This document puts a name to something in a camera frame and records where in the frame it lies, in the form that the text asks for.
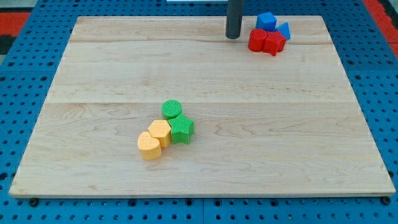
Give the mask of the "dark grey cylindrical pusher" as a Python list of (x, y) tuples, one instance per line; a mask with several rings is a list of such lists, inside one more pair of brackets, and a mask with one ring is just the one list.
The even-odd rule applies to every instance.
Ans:
[(243, 19), (244, 0), (229, 0), (226, 14), (225, 36), (228, 39), (240, 37)]

